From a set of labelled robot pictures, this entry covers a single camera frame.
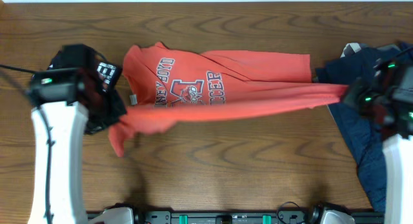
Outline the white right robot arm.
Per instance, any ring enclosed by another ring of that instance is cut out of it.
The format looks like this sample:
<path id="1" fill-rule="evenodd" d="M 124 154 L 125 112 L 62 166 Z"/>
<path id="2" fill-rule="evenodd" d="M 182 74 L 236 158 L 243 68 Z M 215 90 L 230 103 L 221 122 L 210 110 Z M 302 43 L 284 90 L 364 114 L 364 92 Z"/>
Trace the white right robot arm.
<path id="1" fill-rule="evenodd" d="M 387 170 L 384 222 L 412 223 L 412 65 L 380 64 L 371 83 L 357 79 L 341 102 L 379 125 Z"/>

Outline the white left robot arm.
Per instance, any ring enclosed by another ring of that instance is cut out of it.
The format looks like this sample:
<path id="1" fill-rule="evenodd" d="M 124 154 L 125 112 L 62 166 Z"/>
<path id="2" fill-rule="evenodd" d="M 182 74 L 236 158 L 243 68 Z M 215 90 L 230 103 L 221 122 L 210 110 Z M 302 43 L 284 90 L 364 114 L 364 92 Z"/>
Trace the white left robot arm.
<path id="1" fill-rule="evenodd" d="M 53 69 L 34 74 L 28 97 L 35 132 L 34 195 L 29 223 L 133 223 L 129 207 L 94 218 L 82 188 L 83 135 L 90 114 L 103 114 L 106 99 L 99 72 Z"/>

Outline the orange printed t-shirt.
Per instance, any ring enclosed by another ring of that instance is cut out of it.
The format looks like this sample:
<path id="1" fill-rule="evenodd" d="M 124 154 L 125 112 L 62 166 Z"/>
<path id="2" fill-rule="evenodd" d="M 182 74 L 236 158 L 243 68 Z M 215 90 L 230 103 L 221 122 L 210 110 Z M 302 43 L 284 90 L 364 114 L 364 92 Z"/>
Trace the orange printed t-shirt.
<path id="1" fill-rule="evenodd" d="M 157 134 L 178 122 L 269 116 L 337 103 L 344 85 L 312 81 L 310 56 L 250 50 L 196 54 L 163 43 L 132 46 L 123 76 L 137 98 L 109 129 L 117 156 L 138 133 Z"/>

